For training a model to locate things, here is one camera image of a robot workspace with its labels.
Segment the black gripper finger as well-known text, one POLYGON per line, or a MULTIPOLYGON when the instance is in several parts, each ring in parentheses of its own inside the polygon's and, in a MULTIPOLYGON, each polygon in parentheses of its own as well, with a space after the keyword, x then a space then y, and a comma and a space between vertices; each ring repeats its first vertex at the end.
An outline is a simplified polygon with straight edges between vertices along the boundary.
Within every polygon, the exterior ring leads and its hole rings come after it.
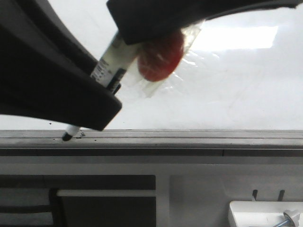
POLYGON ((46 0, 0 3, 0 112, 103 130, 121 102, 46 0))
POLYGON ((297 0, 109 0, 107 8, 126 44, 161 37, 195 22, 225 15, 296 8, 297 0))

